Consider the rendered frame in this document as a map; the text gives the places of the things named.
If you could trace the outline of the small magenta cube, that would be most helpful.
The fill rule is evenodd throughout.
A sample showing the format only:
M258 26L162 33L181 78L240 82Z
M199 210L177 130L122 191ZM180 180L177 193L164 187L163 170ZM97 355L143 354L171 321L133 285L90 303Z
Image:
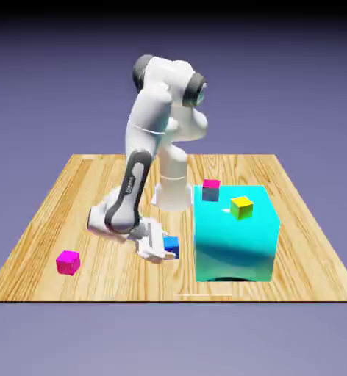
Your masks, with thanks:
M59 274L73 276L81 266L79 253L64 250L56 258L56 266Z
M202 200L218 202L221 182L216 179L204 179L202 184Z

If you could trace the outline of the small yellow cube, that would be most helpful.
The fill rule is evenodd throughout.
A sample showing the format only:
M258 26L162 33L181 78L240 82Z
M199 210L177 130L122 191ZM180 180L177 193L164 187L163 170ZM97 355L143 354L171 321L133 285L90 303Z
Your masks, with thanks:
M236 220L243 220L252 217L254 203L246 196L232 198L230 213Z

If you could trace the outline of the large cyan box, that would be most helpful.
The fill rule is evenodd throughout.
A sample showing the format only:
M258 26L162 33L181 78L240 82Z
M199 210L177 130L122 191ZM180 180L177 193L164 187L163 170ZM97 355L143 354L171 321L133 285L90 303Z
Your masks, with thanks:
M216 202L202 200L202 186L193 193L193 252L198 282L269 282L273 275L280 219L261 185L223 185ZM252 216L238 220L231 199L247 197Z

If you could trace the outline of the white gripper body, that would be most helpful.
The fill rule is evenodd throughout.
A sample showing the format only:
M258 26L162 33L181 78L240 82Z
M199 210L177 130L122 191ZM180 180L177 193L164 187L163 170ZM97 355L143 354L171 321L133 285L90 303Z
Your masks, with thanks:
M154 264L161 264L165 258L164 231L157 222L144 222L146 235L137 240L137 255Z

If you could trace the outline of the small blue cube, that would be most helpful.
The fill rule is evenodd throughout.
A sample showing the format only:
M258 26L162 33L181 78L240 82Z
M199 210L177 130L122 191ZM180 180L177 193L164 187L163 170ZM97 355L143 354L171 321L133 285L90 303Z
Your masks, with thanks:
M179 238L177 236L164 236L163 244L165 251L170 251L176 254L176 259L179 258Z

